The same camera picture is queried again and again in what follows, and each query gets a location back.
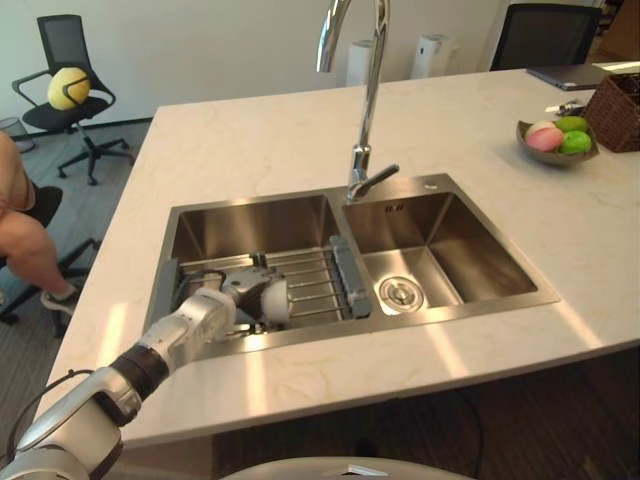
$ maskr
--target stainless steel sink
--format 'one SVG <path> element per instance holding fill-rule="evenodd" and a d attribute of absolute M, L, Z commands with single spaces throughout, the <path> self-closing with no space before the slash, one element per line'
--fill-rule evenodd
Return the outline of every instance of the stainless steel sink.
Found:
<path fill-rule="evenodd" d="M 455 193 L 350 205 L 345 214 L 390 315 L 537 290 Z"/>
<path fill-rule="evenodd" d="M 180 278 L 203 269 L 246 269 L 258 253 L 287 279 L 291 321 L 278 328 L 237 325 L 205 356 L 558 299 L 449 176 L 392 179 L 356 203 L 345 204 L 345 192 L 333 188 L 172 209 L 147 322 L 168 313 Z M 332 249 L 336 236 L 353 260 L 360 293 L 370 300 L 366 315 L 350 308 L 354 292 Z M 194 278 L 189 289 L 202 285 L 219 288 L 220 277 Z"/>

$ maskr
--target countertop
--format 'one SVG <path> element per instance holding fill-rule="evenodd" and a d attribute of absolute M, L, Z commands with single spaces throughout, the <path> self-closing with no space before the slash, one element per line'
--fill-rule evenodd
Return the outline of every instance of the countertop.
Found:
<path fill-rule="evenodd" d="M 370 171 L 448 173 L 561 301 L 204 360 L 124 428 L 151 445 L 481 382 L 640 338 L 640 154 L 561 170 L 529 159 L 518 120 L 592 91 L 524 71 L 381 85 Z M 161 107 L 97 256 L 51 379 L 110 363 L 141 335 L 175 205 L 344 185 L 362 87 Z M 44 398 L 40 412 L 71 384 Z"/>

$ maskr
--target laptop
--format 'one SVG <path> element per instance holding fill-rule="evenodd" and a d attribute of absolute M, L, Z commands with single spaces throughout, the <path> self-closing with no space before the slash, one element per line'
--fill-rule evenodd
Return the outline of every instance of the laptop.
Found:
<path fill-rule="evenodd" d="M 566 91 L 597 88 L 606 76 L 611 75 L 590 64 L 532 67 L 527 68 L 527 73 Z"/>

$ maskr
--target black cable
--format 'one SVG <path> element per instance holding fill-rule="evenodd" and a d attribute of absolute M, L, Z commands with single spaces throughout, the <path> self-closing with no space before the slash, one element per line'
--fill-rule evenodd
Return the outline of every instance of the black cable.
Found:
<path fill-rule="evenodd" d="M 3 457 L 6 457 L 7 463 L 13 462 L 13 459 L 16 456 L 16 434 L 18 433 L 18 427 L 20 426 L 20 421 L 25 416 L 25 414 L 29 411 L 29 409 L 33 405 L 35 405 L 35 403 L 38 400 L 40 400 L 42 397 L 44 397 L 47 393 L 49 393 L 51 390 L 56 388 L 58 385 L 66 382 L 67 380 L 72 379 L 76 375 L 91 375 L 92 373 L 93 373 L 93 370 L 87 370 L 87 369 L 69 370 L 69 373 L 67 373 L 64 377 L 60 377 L 55 382 L 52 382 L 49 385 L 47 385 L 40 393 L 38 393 L 35 397 L 33 397 L 31 401 L 29 401 L 29 403 L 27 403 L 27 405 L 22 410 L 20 410 L 20 413 L 18 414 L 16 419 L 13 421 L 13 426 L 11 427 L 11 432 L 9 433 L 9 440 L 7 440 L 7 451 L 3 455 Z"/>
<path fill-rule="evenodd" d="M 461 390 L 454 390 L 454 392 L 456 392 L 460 396 L 460 398 L 462 399 L 462 402 L 467 406 L 467 409 L 469 410 L 469 412 L 471 412 L 471 416 L 476 422 L 476 426 L 477 426 L 476 432 L 478 433 L 478 455 L 476 457 L 476 462 L 473 467 L 473 478 L 480 478 L 480 470 L 482 469 L 482 459 L 484 457 L 484 443 L 485 443 L 484 428 L 482 427 L 482 421 L 480 421 L 480 415 L 478 414 L 478 411 L 476 410 L 476 408 L 473 406 L 473 403 L 471 403 L 471 400 L 469 400 L 469 397 L 467 397 L 467 395 L 463 393 Z"/>
<path fill-rule="evenodd" d="M 184 295 L 184 291 L 187 288 L 187 285 L 189 284 L 189 282 L 191 282 L 192 280 L 195 280 L 196 278 L 203 277 L 209 273 L 215 273 L 220 275 L 221 277 L 220 288 L 222 289 L 222 284 L 227 279 L 227 274 L 222 270 L 212 270 L 209 268 L 205 268 L 204 270 L 198 270 L 197 272 L 189 273 L 188 275 L 184 276 L 184 278 L 180 282 L 180 285 L 178 285 L 178 289 L 176 290 L 176 293 L 173 295 L 173 301 L 171 302 L 171 304 L 173 305 L 172 310 L 176 310 L 180 306 L 180 303 L 182 302 L 182 297 Z"/>

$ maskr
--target sneaker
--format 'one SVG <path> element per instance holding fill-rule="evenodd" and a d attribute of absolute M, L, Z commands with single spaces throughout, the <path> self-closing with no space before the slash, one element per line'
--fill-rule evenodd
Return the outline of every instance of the sneaker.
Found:
<path fill-rule="evenodd" d="M 69 295 L 64 300 L 58 300 L 49 292 L 42 292 L 40 295 L 40 301 L 45 308 L 49 310 L 58 310 L 66 313 L 69 316 L 73 315 L 74 310 L 76 309 L 76 304 L 78 303 L 78 299 L 80 298 L 80 294 L 82 293 L 82 286 L 73 285 L 76 287 L 76 291 Z"/>

